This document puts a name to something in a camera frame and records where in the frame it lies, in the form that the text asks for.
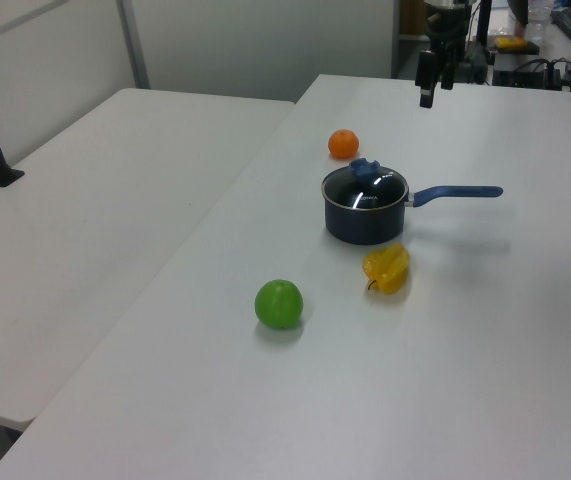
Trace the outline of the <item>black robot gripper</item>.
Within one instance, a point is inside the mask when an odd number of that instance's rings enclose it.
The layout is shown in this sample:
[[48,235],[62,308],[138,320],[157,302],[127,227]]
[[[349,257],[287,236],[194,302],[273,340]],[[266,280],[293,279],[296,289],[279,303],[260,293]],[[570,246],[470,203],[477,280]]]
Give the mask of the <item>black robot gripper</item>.
[[437,55],[442,52],[441,88],[452,90],[458,67],[458,47],[464,44],[468,30],[467,1],[425,2],[424,31],[430,42],[430,51],[419,54],[415,85],[420,90],[419,105],[431,108],[437,81]]

